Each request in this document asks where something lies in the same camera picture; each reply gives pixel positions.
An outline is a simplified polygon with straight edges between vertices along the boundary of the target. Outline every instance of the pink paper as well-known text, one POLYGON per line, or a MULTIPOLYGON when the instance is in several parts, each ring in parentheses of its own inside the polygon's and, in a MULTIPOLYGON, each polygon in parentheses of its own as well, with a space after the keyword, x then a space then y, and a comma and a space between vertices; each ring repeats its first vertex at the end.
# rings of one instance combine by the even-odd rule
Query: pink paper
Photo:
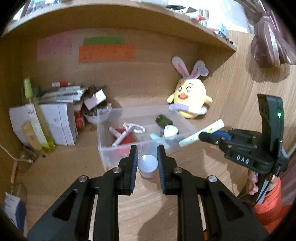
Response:
POLYGON ((70 55, 72 37, 72 32, 64 32, 39 39, 37 42, 37 61, 51 59, 55 56, 70 55))

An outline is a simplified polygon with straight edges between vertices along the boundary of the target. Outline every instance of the orange beak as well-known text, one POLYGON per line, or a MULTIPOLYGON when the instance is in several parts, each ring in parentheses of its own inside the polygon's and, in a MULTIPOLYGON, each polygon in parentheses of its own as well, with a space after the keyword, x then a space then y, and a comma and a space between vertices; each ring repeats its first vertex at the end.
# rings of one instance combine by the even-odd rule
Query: orange beak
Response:
POLYGON ((188 98, 188 95, 185 95, 185 93, 182 93, 181 95, 178 95, 179 99, 186 100, 188 98))

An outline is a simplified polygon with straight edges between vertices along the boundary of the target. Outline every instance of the orange jacket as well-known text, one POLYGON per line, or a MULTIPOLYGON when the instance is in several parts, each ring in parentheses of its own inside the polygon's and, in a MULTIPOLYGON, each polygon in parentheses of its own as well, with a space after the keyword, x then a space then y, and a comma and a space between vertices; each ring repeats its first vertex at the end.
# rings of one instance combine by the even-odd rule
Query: orange jacket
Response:
POLYGON ((281 204, 281 180, 278 179, 275 188, 265 195, 262 204, 254 207, 257 219, 269 233, 281 222, 291 205, 281 204))

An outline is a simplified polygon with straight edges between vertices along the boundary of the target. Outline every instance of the green bottle cap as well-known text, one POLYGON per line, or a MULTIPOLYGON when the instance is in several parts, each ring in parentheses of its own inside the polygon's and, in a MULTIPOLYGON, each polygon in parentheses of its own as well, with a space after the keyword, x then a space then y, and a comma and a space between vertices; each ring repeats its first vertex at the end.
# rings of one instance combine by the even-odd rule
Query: green bottle cap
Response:
POLYGON ((24 80, 24 87, 25 87, 25 97, 26 99, 29 99, 30 97, 33 96, 33 91, 32 91, 31 82, 29 78, 24 80))

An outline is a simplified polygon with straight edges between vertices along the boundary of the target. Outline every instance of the person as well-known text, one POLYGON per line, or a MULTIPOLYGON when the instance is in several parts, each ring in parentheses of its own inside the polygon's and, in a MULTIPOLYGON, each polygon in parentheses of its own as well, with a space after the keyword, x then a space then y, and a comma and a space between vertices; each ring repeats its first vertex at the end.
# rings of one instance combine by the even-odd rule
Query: person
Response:
MULTIPOLYGON (((258 178, 253 171, 248 172, 248 180, 246 184, 247 193, 254 195, 258 192, 256 183, 258 178)), ((267 193, 262 204, 254 206, 254 212, 257 219, 264 225, 269 233, 271 233, 281 222, 291 205, 282 206, 281 204, 281 180, 273 175, 267 193)))

